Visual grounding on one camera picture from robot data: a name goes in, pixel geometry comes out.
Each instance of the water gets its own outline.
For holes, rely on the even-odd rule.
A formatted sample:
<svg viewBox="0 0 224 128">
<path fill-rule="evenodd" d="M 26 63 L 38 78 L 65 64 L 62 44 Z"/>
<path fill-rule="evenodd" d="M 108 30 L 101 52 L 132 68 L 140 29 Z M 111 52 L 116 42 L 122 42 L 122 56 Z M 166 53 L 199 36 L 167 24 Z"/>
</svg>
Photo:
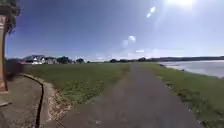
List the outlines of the water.
<svg viewBox="0 0 224 128">
<path fill-rule="evenodd" d="M 161 62 L 168 68 L 186 70 L 210 76 L 224 77 L 224 60 L 218 61 L 187 61 L 187 62 Z"/>
</svg>

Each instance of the wooden post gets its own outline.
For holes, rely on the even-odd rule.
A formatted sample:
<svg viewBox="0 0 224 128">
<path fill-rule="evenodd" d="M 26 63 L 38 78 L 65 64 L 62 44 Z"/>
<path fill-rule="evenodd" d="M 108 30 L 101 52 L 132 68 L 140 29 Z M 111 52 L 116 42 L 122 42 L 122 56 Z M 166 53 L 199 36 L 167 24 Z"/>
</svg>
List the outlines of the wooden post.
<svg viewBox="0 0 224 128">
<path fill-rule="evenodd" d="M 0 92 L 8 91 L 5 81 L 5 35 L 6 16 L 0 15 Z"/>
</svg>

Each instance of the grass verge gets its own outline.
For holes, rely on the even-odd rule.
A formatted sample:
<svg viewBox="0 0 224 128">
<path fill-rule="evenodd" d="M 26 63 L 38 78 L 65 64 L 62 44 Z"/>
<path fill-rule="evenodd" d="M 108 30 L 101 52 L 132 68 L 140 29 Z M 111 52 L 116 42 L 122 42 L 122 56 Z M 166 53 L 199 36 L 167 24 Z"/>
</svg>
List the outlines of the grass verge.
<svg viewBox="0 0 224 128">
<path fill-rule="evenodd" d="M 31 66 L 25 72 L 52 83 L 74 106 L 98 95 L 128 70 L 128 64 L 58 64 Z"/>
<path fill-rule="evenodd" d="M 146 66 L 193 111 L 206 128 L 224 128 L 224 80 L 161 67 L 156 63 Z"/>
</svg>

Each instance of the grass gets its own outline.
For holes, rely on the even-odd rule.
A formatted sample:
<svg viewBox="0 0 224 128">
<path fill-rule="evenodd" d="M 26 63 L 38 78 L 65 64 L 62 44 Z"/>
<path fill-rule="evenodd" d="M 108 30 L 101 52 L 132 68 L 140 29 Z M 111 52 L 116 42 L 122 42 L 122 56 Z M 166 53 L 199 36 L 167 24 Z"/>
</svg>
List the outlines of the grass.
<svg viewBox="0 0 224 128">
<path fill-rule="evenodd" d="M 26 73 L 53 83 L 74 106 L 99 95 L 128 70 L 128 64 L 58 64 L 31 66 Z"/>
<path fill-rule="evenodd" d="M 147 63 L 182 101 L 195 113 L 206 128 L 224 127 L 224 80 L 217 77 L 164 68 Z"/>
</svg>

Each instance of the paved path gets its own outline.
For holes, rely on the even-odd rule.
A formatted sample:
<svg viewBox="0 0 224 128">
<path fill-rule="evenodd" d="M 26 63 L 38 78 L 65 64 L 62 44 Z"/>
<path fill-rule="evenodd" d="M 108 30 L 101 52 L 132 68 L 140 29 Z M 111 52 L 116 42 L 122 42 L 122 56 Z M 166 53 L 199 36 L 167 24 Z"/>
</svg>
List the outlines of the paved path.
<svg viewBox="0 0 224 128">
<path fill-rule="evenodd" d="M 41 85 L 25 77 L 8 81 L 9 93 L 0 97 L 11 104 L 0 107 L 0 128 L 31 128 L 35 125 L 40 103 Z"/>
<path fill-rule="evenodd" d="M 202 128 L 181 100 L 147 69 L 132 65 L 111 91 L 46 127 Z"/>
</svg>

